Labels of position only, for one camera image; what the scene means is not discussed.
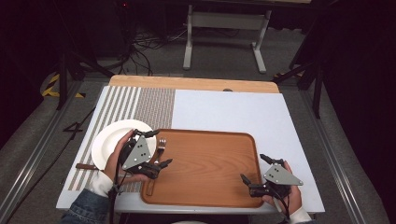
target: hand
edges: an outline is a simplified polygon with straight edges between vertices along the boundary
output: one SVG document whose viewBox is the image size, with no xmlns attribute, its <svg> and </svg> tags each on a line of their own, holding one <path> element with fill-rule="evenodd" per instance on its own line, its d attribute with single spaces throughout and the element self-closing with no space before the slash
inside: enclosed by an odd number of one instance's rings
<svg viewBox="0 0 396 224">
<path fill-rule="evenodd" d="M 289 164 L 286 161 L 285 161 L 285 168 L 289 172 L 292 173 L 292 171 L 289 167 Z M 275 206 L 273 197 L 271 197 L 269 195 L 262 196 L 262 200 L 265 201 L 266 203 L 271 204 L 272 206 Z M 289 197 L 285 197 L 283 200 L 285 201 L 286 204 L 289 203 L 289 213 L 290 214 L 293 214 L 295 211 L 297 211 L 299 208 L 301 208 L 303 206 L 303 202 L 301 199 L 301 192 L 298 189 L 298 187 L 295 185 L 290 186 Z M 281 202 L 279 202 L 279 205 L 282 208 L 283 214 L 286 215 L 286 210 L 285 210 L 285 207 L 283 206 L 283 204 Z"/>
<path fill-rule="evenodd" d="M 108 157 L 106 167 L 105 167 L 105 170 L 103 171 L 103 173 L 105 173 L 105 175 L 110 177 L 110 179 L 112 179 L 112 180 L 114 180 L 114 176 L 116 175 L 116 171 L 117 171 L 116 169 L 119 169 L 119 173 L 124 174 L 124 172 L 121 170 L 121 168 L 118 165 L 118 159 L 119 159 L 119 155 L 122 150 L 122 147 L 125 145 L 126 142 L 128 142 L 128 139 L 132 136 L 133 132 L 134 132 L 134 130 L 131 130 L 127 134 L 125 134 L 117 143 L 116 148 L 114 149 L 114 152 L 112 152 L 110 154 L 110 156 Z M 132 176 L 125 177 L 123 179 L 122 184 L 131 183 L 131 182 L 139 182 L 139 181 L 147 181 L 147 180 L 149 180 L 149 178 L 145 175 L 132 175 Z"/>
</svg>

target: knife handle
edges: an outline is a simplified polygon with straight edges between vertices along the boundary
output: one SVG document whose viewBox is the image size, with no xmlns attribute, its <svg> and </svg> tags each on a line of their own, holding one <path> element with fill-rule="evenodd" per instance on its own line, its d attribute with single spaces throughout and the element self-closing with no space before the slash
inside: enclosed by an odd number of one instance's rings
<svg viewBox="0 0 396 224">
<path fill-rule="evenodd" d="M 83 170 L 98 170 L 98 168 L 95 165 L 84 164 L 84 163 L 77 163 L 76 168 Z"/>
</svg>

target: wooden table edge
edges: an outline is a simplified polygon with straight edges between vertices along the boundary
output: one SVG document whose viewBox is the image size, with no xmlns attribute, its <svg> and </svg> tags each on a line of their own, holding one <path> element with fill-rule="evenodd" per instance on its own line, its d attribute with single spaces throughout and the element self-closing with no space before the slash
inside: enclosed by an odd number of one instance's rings
<svg viewBox="0 0 396 224">
<path fill-rule="evenodd" d="M 143 88 L 167 88 L 197 91 L 232 91 L 279 93 L 274 82 L 191 77 L 143 77 L 115 75 L 109 86 L 136 86 Z"/>
</svg>

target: white tabletop surface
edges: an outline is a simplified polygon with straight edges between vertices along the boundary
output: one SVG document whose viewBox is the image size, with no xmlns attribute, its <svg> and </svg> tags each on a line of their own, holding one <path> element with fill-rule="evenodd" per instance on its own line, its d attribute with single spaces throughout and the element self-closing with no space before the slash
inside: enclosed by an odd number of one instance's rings
<svg viewBox="0 0 396 224">
<path fill-rule="evenodd" d="M 92 134 L 92 126 L 98 119 L 109 88 L 104 87 L 82 145 L 87 144 L 87 139 Z M 309 213 L 324 212 L 315 179 L 281 93 L 176 90 L 171 128 L 249 133 L 255 139 L 258 154 L 288 161 L 293 174 L 304 181 L 304 185 L 300 186 L 304 209 Z M 74 165 L 78 162 L 80 156 L 78 154 Z M 67 209 L 80 193 L 79 190 L 67 189 L 67 184 L 76 171 L 74 165 L 56 205 L 59 209 Z M 269 164 L 260 160 L 262 174 L 269 167 Z M 122 193 L 117 198 L 115 209 L 119 212 L 137 213 L 211 214 L 265 214 L 276 211 L 268 204 L 264 204 L 260 208 L 146 204 L 142 202 L 139 192 Z"/>
</svg>

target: table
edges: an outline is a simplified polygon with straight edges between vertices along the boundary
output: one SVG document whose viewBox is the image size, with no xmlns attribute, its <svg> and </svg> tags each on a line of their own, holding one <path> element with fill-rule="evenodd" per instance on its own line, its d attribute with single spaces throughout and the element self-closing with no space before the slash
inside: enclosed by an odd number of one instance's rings
<svg viewBox="0 0 396 224">
<path fill-rule="evenodd" d="M 275 0 L 271 2 L 288 3 L 288 4 L 306 4 L 311 0 Z M 193 10 L 193 5 L 189 5 L 187 16 L 187 43 L 184 53 L 183 69 L 191 68 L 192 55 L 192 27 L 210 27 L 210 28 L 228 28 L 228 29 L 244 29 L 258 30 L 258 38 L 256 42 L 251 43 L 254 57 L 260 73 L 266 73 L 264 61 L 262 59 L 261 46 L 262 40 L 267 30 L 272 10 L 266 10 L 264 15 L 245 15 L 245 14 L 229 14 L 216 12 L 199 12 Z"/>
<path fill-rule="evenodd" d="M 161 113 L 148 113 L 160 109 Z M 137 76 L 114 76 L 109 85 L 103 88 L 57 208 L 69 208 L 89 184 L 96 171 L 78 170 L 75 165 L 78 162 L 92 163 L 90 146 L 93 138 L 108 124 L 121 119 L 139 119 L 152 129 L 249 133 L 255 139 L 259 154 L 288 160 L 296 176 L 304 181 L 300 189 L 304 195 L 305 210 L 311 213 L 324 212 L 286 103 L 274 83 Z M 262 174 L 269 169 L 264 161 L 260 161 L 259 165 Z M 146 204 L 140 198 L 140 187 L 141 183 L 124 186 L 115 210 L 129 213 L 202 214 L 265 214 L 276 211 L 268 204 L 259 208 Z"/>
</svg>

